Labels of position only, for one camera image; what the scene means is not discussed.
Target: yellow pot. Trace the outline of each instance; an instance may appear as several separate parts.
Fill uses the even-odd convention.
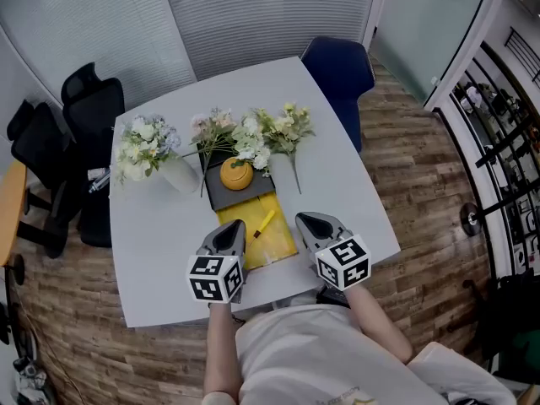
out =
[[[228,158],[222,165],[219,178],[225,187],[231,191],[241,191],[249,186],[253,180],[253,168],[251,164],[244,162],[243,165],[236,165],[237,158]]]

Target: wooden floor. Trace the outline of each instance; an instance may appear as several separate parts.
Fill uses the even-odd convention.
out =
[[[359,102],[361,156],[402,251],[375,266],[368,285],[417,350],[439,341],[461,352],[474,326],[452,334],[446,326],[473,309],[462,280],[485,284],[489,275],[483,235],[468,239],[458,223],[471,188],[439,118],[421,111],[381,65],[375,73],[375,89]],[[43,220],[33,214],[28,221]],[[27,267],[17,290],[62,403],[81,401],[47,344],[87,404],[200,403],[204,326],[126,328],[111,251],[85,246],[74,229],[59,259],[21,240],[17,251]]]

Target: door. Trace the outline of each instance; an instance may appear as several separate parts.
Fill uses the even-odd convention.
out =
[[[482,0],[385,0],[371,53],[419,102],[444,76]]]

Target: stem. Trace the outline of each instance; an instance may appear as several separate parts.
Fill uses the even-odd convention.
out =
[[[296,172],[296,151],[289,153],[288,156],[289,156],[290,164],[293,166],[294,178],[296,179],[296,186],[298,187],[298,192],[300,192],[300,195],[301,195],[302,190],[300,189],[300,183],[298,182],[298,173]]]
[[[208,149],[209,151],[204,154],[204,170],[202,171],[202,183],[201,183],[201,197],[203,197],[203,188],[206,177],[206,171],[208,169],[208,164],[210,164],[210,157],[212,156],[212,150],[216,145],[216,140],[214,139],[212,146]]]
[[[233,151],[233,148],[214,148],[213,150],[215,151],[220,151],[220,152],[232,152]],[[209,152],[211,151],[210,148],[201,148],[200,150],[196,150],[194,152],[191,152],[191,153],[186,153],[186,154],[183,154],[181,157],[182,158],[186,158],[187,156],[191,156],[192,154],[195,154],[195,153],[206,153],[206,152]]]

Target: leaf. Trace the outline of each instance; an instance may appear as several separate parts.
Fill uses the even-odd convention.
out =
[[[244,161],[241,159],[236,160],[232,164],[230,164],[231,168],[236,168],[237,166],[242,166],[244,164]]]

